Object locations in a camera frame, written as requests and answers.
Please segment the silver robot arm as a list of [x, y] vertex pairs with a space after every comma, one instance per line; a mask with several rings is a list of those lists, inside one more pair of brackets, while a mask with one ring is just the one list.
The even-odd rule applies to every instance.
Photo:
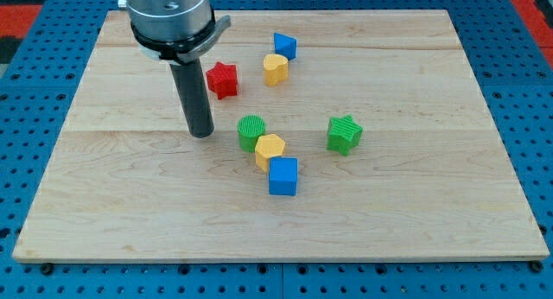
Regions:
[[124, 0], [139, 47], [169, 64], [181, 108], [193, 137], [210, 136], [213, 117], [200, 57], [232, 25], [217, 19], [210, 0]]

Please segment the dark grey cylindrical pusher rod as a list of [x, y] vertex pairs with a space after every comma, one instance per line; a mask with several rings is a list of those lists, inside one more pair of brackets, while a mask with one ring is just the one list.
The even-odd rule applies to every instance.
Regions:
[[214, 130], [213, 117], [200, 61], [171, 65], [170, 69], [189, 133], [197, 138], [210, 136]]

